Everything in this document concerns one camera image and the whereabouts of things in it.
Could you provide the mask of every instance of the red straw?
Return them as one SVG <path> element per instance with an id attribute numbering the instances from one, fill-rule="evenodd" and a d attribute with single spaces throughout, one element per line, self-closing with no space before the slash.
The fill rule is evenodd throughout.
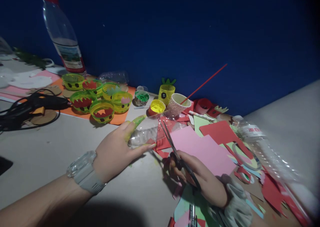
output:
<path id="1" fill-rule="evenodd" d="M 191 93 L 186 99 L 184 99 L 183 102 L 180 103 L 182 105 L 186 100 L 188 100 L 193 94 L 195 94 L 201 87 L 203 87 L 209 80 L 211 80 L 216 74 L 218 74 L 223 68 L 225 68 L 227 64 L 225 64 L 223 67 L 221 67 L 215 74 L 213 74 L 208 80 L 205 81 L 201 86 L 198 87 L 194 92 Z"/>

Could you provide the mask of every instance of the blue wall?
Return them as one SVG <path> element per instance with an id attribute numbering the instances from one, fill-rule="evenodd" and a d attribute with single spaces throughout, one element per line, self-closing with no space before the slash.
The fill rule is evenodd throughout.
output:
<path id="1" fill-rule="evenodd" d="M 306 0 L 59 0 L 90 74 L 126 70 L 157 93 L 161 77 L 246 115 L 320 78 Z M 0 35 L 61 64 L 42 0 L 0 0 Z"/>

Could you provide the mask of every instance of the hand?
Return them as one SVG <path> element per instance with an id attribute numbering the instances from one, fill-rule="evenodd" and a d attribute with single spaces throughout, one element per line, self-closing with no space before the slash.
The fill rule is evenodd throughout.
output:
<path id="1" fill-rule="evenodd" d="M 197 158 L 183 151 L 178 150 L 178 155 L 183 159 L 193 170 L 201 186 L 201 193 L 212 205 L 219 208 L 224 208 L 228 203 L 228 194 L 225 186 L 211 173 L 211 171 Z M 184 182 L 196 186 L 193 179 L 184 169 L 179 171 L 174 162 L 174 158 L 170 159 L 170 168 L 173 168 L 174 173 Z"/>
<path id="2" fill-rule="evenodd" d="M 142 145 L 135 149 L 128 147 L 131 134 L 145 118 L 146 115 L 141 115 L 132 122 L 122 123 L 117 129 L 109 133 L 97 147 L 97 157 L 93 162 L 93 168 L 104 183 L 123 171 L 134 159 L 156 146 L 154 143 Z"/>

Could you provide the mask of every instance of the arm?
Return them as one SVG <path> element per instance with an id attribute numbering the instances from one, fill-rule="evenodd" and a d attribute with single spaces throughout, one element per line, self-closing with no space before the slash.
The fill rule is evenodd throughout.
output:
<path id="1" fill-rule="evenodd" d="M 205 199 L 214 206 L 224 209 L 230 201 L 226 186 L 224 186 L 212 173 L 211 171 L 196 157 L 191 156 L 180 150 L 177 151 L 178 155 L 189 164 L 197 177 L 202 191 L 201 194 Z M 170 160 L 170 168 L 173 168 L 174 173 L 179 176 L 184 182 L 189 182 L 195 186 L 195 183 L 188 173 L 185 175 L 175 167 L 174 159 Z M 268 225 L 254 212 L 251 227 L 267 227 Z"/>
<path id="2" fill-rule="evenodd" d="M 124 122 L 108 134 L 96 149 L 93 167 L 104 183 L 123 171 L 153 145 L 128 148 L 128 140 L 146 116 Z M 3 226 L 57 226 L 66 221 L 93 195 L 73 178 L 63 175 L 0 211 Z"/>

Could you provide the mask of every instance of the table surface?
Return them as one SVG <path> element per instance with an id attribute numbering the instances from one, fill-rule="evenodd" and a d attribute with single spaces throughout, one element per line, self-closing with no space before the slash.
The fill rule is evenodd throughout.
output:
<path id="1" fill-rule="evenodd" d="M 0 110 L 10 105 L 0 101 Z M 146 111 L 131 105 L 126 120 Z M 89 120 L 61 115 L 39 130 L 2 133 L 0 156 L 13 161 L 13 166 L 0 176 L 0 209 L 63 175 L 70 163 L 95 150 L 116 128 L 111 124 L 96 127 Z M 160 162 L 154 151 L 146 153 L 94 196 L 70 225 L 87 222 L 110 226 L 121 222 L 140 227 L 167 226 L 178 204 L 172 197 L 177 184 L 163 177 Z"/>

